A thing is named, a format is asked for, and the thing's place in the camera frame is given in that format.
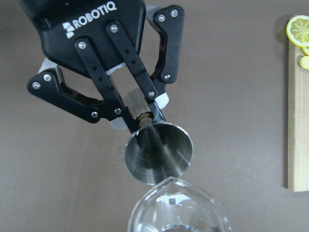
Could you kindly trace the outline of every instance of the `screw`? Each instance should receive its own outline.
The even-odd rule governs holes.
[[[164,76],[164,79],[165,79],[165,80],[169,80],[169,79],[170,79],[170,74],[166,74],[166,75]]]
[[[149,94],[149,97],[153,97],[155,95],[155,92],[150,91],[148,94]]]
[[[39,89],[39,88],[41,88],[41,84],[35,81],[35,82],[32,83],[32,88]]]
[[[98,113],[97,113],[97,112],[92,112],[92,113],[91,113],[91,116],[92,116],[93,118],[97,118],[97,117],[98,117]]]
[[[121,115],[121,109],[120,108],[115,109],[114,112],[115,112],[116,115]]]
[[[112,24],[110,27],[110,30],[112,33],[117,33],[118,31],[118,26],[116,24]]]
[[[44,79],[44,81],[51,81],[52,80],[52,76],[51,75],[49,75],[49,74],[45,74],[44,76],[43,76],[43,79]]]
[[[170,16],[172,16],[173,18],[176,18],[178,16],[178,11],[176,9],[172,10],[172,12],[170,13]]]
[[[85,41],[80,41],[80,42],[78,42],[78,47],[79,47],[79,49],[84,50],[84,49],[87,48],[87,44],[86,44]]]
[[[159,22],[163,23],[165,21],[165,15],[164,14],[159,15],[158,20]]]

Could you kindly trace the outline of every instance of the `gray tabletop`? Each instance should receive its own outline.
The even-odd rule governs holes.
[[[309,192],[287,184],[287,39],[309,1],[146,0],[186,12],[179,77],[168,86],[169,122],[191,135],[182,177],[223,206],[235,232],[307,232]],[[147,24],[141,58],[154,70],[159,38]],[[0,231],[126,230],[148,190],[126,171],[130,134],[89,124],[27,92],[44,55],[16,1],[0,0]],[[97,97],[90,80],[68,85]],[[136,85],[113,75],[120,92]]]

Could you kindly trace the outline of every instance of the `stainless steel jigger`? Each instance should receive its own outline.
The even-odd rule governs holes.
[[[142,93],[137,94],[138,91],[128,94],[126,104],[132,102],[135,106],[140,105],[140,109],[145,109],[141,102],[143,97],[139,97]],[[175,124],[149,117],[142,119],[140,126],[132,134],[125,150],[129,172],[147,185],[158,184],[169,176],[180,177],[190,166],[193,156],[189,134]]]

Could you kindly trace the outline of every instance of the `metal cup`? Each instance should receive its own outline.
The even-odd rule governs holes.
[[[190,166],[193,143],[181,127],[153,122],[132,135],[125,151],[126,166],[138,180],[155,185],[169,176],[180,177]]]

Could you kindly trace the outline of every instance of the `transparent glass container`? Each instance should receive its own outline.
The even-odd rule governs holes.
[[[154,186],[135,205],[127,232],[232,232],[220,204],[175,177]]]

